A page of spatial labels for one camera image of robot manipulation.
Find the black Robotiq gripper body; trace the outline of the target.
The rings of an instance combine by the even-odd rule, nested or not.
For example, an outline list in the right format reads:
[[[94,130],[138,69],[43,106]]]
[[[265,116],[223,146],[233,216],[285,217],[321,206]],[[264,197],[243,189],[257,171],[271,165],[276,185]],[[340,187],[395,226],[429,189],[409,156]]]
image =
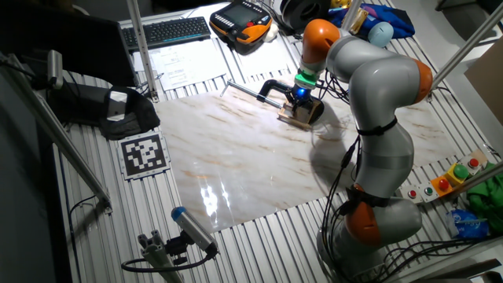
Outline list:
[[[301,86],[294,86],[290,90],[290,102],[295,107],[310,107],[314,100],[311,96],[311,89],[303,88]]]

